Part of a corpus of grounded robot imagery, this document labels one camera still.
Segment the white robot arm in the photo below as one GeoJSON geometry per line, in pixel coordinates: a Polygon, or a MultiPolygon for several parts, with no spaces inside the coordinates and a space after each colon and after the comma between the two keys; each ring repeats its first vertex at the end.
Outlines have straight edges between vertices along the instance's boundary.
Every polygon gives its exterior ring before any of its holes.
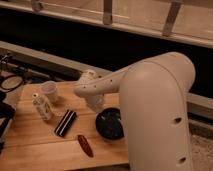
{"type": "Polygon", "coordinates": [[[84,98],[117,92],[131,171],[193,171],[187,93],[191,60],[169,52],[102,78],[84,73],[74,92],[84,98]]]}

